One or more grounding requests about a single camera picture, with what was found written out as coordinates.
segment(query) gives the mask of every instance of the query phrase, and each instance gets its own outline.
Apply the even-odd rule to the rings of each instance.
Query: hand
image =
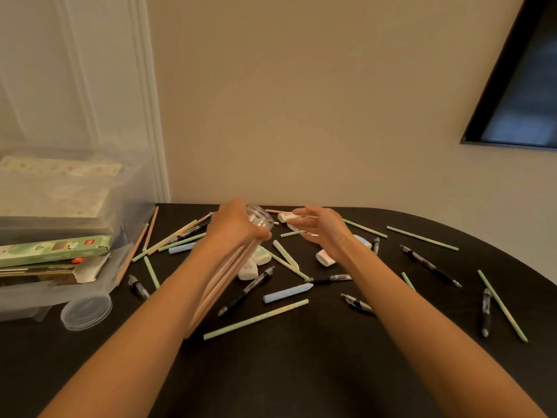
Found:
[[[355,240],[352,232],[348,229],[338,212],[330,208],[306,205],[305,208],[298,208],[292,211],[299,216],[314,216],[316,218],[303,217],[291,218],[289,224],[300,230],[313,233],[302,233],[302,238],[321,245],[321,247],[336,262],[343,260],[343,247]]]
[[[211,216],[211,224],[207,227],[205,238],[226,241],[232,248],[237,248],[255,239],[266,241],[271,238],[271,232],[249,221],[246,203],[240,198],[235,198],[222,204]]]

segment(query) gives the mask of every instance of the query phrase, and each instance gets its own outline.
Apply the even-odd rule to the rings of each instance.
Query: jar lid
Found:
[[[60,319],[68,330],[80,331],[93,327],[112,311],[112,300],[104,293],[74,299],[62,309]]]

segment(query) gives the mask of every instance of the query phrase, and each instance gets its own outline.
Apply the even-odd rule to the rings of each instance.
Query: table surface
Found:
[[[161,204],[152,242],[215,209],[212,205]],[[395,273],[405,271],[420,295],[488,351],[548,415],[557,416],[557,287],[553,283],[493,246],[442,224],[391,210],[336,210],[346,219],[388,234],[388,239],[381,238],[379,257]],[[387,225],[460,250],[388,231]],[[369,241],[375,237],[352,226],[350,229]],[[274,238],[280,239],[305,274],[318,277],[343,272],[338,265],[326,268],[317,262],[317,245],[300,236],[279,237],[287,231],[285,224],[275,226]],[[263,245],[276,252],[271,242]],[[402,255],[400,244],[446,270],[463,288],[445,285],[412,262]],[[156,253],[151,263],[162,282],[186,257],[187,253]],[[340,293],[362,298],[353,282],[314,287],[265,305],[262,295],[303,283],[274,260],[270,264],[276,267],[266,285],[255,289],[237,310],[217,318],[216,312],[246,285],[235,279],[198,330],[182,344],[151,416],[441,416],[379,320],[359,313],[341,299]],[[495,302],[490,337],[480,336],[484,285],[478,269],[530,343],[519,340]],[[132,264],[129,273],[147,290],[154,290],[142,261]],[[53,307],[42,323],[30,319],[0,323],[2,416],[36,416],[142,302],[124,284],[111,297],[114,307],[110,315],[84,331],[64,328],[59,319],[63,305]],[[208,331],[306,298],[308,305],[203,341],[202,335]]]

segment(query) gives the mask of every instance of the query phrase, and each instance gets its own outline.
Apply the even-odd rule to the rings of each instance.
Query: green box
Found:
[[[0,246],[0,267],[102,255],[110,242],[110,236],[100,235]]]

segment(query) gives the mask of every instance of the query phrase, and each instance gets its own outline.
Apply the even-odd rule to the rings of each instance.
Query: forearm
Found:
[[[449,416],[545,416],[477,343],[362,244],[347,241],[341,264]]]
[[[199,301],[233,246],[204,239],[81,367],[43,417],[147,416]]]

